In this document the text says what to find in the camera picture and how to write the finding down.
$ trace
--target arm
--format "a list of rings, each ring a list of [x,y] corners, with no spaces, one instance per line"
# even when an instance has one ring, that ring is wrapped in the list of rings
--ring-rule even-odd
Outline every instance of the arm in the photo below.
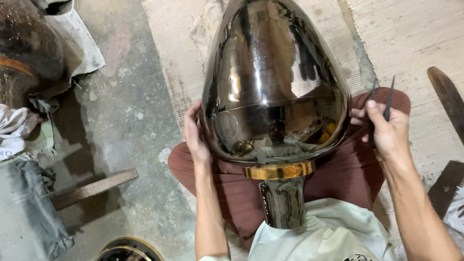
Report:
[[[197,218],[195,228],[195,253],[197,260],[204,256],[228,256],[228,245],[218,195],[211,172],[212,158],[197,126],[201,102],[197,101],[184,116],[184,135],[192,154]]]
[[[385,105],[372,100],[366,109],[375,125],[377,158],[387,178],[408,260],[464,260],[433,209],[414,166],[408,140],[409,117],[391,109],[387,122],[382,113]]]

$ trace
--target forearm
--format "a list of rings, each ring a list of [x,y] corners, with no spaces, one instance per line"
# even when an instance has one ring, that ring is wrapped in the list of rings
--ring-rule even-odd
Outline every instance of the forearm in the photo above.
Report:
[[[197,194],[196,258],[199,260],[206,255],[227,256],[228,245],[211,164],[196,163],[194,171]]]
[[[425,193],[410,155],[382,163],[408,260],[462,260]]]

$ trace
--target hand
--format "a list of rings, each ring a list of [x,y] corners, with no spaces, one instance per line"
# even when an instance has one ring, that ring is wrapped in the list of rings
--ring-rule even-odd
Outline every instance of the hand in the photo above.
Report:
[[[201,100],[196,101],[184,114],[184,136],[194,164],[211,163],[212,157],[197,125]]]
[[[390,109],[390,119],[387,122],[383,118],[385,104],[377,104],[373,100],[366,102],[362,110],[352,109],[352,124],[366,123],[365,115],[375,125],[374,141],[377,148],[377,154],[380,160],[412,160],[409,148],[409,117],[403,112]],[[363,142],[368,142],[369,137],[366,134]]]

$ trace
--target white shirt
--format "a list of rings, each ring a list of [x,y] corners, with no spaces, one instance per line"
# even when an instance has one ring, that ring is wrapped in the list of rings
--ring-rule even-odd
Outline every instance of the white shirt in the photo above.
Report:
[[[282,230],[263,222],[248,260],[392,261],[388,233],[374,213],[348,202],[325,198],[305,203],[306,224]],[[204,257],[201,261],[222,261]]]

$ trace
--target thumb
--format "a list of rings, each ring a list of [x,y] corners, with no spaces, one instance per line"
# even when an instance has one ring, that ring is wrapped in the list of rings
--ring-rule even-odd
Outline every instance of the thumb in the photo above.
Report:
[[[388,124],[379,109],[379,105],[374,100],[366,102],[366,109],[369,119],[374,123],[375,127],[381,127]]]

